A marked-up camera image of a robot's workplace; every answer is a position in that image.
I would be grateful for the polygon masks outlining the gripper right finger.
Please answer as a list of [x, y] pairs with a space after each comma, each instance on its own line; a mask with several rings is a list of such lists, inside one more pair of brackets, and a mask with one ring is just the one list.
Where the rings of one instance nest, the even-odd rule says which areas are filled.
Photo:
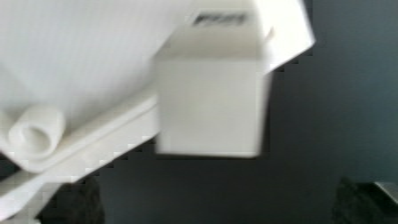
[[355, 182], [343, 177], [336, 188], [332, 224], [398, 224], [398, 184]]

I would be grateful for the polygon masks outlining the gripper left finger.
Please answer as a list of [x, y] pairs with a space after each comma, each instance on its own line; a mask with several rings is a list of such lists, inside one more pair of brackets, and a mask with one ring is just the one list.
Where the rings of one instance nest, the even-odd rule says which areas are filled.
[[100, 183], [92, 176], [62, 185], [37, 220], [41, 224], [105, 224]]

